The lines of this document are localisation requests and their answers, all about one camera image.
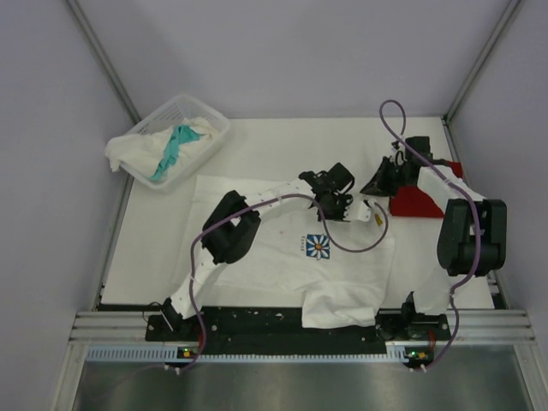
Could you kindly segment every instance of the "white laundry basket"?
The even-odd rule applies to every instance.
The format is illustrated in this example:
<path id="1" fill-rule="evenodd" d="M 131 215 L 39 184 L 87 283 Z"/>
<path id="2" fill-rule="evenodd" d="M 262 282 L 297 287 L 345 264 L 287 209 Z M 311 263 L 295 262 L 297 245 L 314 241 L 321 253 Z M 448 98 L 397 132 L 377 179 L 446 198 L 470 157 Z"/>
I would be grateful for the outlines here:
<path id="1" fill-rule="evenodd" d="M 161 190 L 164 192 L 170 191 L 177 183 L 187 179 L 196 171 L 196 169 L 198 169 L 198 167 L 221 148 L 230 128 L 229 120 L 198 99 L 187 94 L 180 94 L 155 110 L 150 116 L 147 116 L 143 121 L 127 132 L 127 134 L 155 133 L 166 129 L 169 126 L 181 124 L 184 118 L 191 119 L 195 117 L 204 117 L 219 134 L 213 139 L 211 144 L 205 146 L 200 153 L 188 160 L 176 173 L 171 174 L 168 179 L 153 182 L 130 165 L 122 163 L 121 167 L 136 180 L 139 180 L 153 190 Z"/>

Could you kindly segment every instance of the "gray floor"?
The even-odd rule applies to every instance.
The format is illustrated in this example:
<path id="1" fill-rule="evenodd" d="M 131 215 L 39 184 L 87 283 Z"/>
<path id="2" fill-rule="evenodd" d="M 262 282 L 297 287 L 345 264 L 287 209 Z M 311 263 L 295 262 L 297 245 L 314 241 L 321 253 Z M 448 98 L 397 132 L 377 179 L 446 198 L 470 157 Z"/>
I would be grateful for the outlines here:
<path id="1" fill-rule="evenodd" d="M 177 377 L 142 365 L 89 364 L 75 410 L 324 411 L 531 408 L 512 348 L 453 348 L 427 374 L 399 364 L 205 364 Z"/>

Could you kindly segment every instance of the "gray wall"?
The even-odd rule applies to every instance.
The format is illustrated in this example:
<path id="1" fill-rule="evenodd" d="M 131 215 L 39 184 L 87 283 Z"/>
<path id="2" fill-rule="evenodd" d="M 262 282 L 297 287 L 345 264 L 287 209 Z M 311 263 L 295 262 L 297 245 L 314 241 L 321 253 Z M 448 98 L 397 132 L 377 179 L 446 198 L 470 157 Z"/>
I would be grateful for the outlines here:
<path id="1" fill-rule="evenodd" d="M 138 109 L 442 114 L 508 0 L 80 0 Z"/>
<path id="2" fill-rule="evenodd" d="M 121 187 L 104 145 L 130 124 L 62 2 L 3 2 L 0 55 L 0 404 L 43 410 Z"/>
<path id="3" fill-rule="evenodd" d="M 529 0 L 454 123 L 471 183 L 509 210 L 510 299 L 531 314 L 548 354 L 548 2 Z"/>

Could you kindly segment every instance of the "teal cloth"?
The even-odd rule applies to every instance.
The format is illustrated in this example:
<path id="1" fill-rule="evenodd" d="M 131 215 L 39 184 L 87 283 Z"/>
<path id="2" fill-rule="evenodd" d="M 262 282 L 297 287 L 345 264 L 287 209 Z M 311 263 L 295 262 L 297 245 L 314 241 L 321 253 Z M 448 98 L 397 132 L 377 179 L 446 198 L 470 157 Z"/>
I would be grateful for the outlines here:
<path id="1" fill-rule="evenodd" d="M 192 130 L 189 126 L 176 126 L 173 128 L 173 134 L 170 141 L 164 149 L 164 158 L 160 160 L 158 168 L 154 173 L 154 176 L 149 180 L 154 182 L 158 181 L 164 172 L 173 164 L 177 162 L 179 158 L 179 146 L 181 144 L 189 143 L 191 141 L 197 141 L 200 139 L 200 135 Z"/>

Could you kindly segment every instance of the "white table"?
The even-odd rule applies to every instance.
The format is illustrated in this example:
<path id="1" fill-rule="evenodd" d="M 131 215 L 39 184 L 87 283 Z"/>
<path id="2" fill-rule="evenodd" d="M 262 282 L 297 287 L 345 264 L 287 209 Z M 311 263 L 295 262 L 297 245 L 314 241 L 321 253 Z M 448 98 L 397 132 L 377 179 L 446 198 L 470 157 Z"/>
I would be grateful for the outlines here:
<path id="1" fill-rule="evenodd" d="M 399 129 L 400 120 L 392 121 Z M 439 118 L 410 118 L 406 136 L 428 135 L 436 158 L 450 158 Z M 341 162 L 363 187 L 383 155 L 390 135 L 377 118 L 233 120 L 221 151 L 171 194 L 135 182 L 125 211 L 101 302 L 163 302 L 185 273 L 174 273 L 197 174 L 289 181 L 303 170 L 328 170 Z M 437 262 L 440 219 L 393 217 L 395 257 L 383 306 L 399 308 Z M 216 286 L 207 306 L 300 307 L 302 295 Z M 486 279 L 475 278 L 456 295 L 459 308 L 493 308 Z"/>

